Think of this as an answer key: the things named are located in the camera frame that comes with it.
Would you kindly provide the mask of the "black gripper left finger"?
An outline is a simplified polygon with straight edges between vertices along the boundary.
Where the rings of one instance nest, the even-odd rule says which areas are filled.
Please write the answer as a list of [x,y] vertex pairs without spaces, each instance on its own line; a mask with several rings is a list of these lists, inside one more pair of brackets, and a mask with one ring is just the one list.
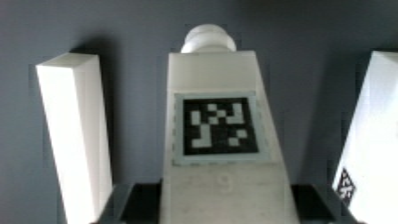
[[160,224],[162,183],[117,184],[90,224]]

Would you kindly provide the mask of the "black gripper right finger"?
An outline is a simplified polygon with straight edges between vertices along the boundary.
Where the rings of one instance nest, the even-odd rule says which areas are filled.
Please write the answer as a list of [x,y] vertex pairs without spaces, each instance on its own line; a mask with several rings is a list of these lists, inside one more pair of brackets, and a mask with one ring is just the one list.
[[327,185],[295,184],[291,192],[300,224],[359,224]]

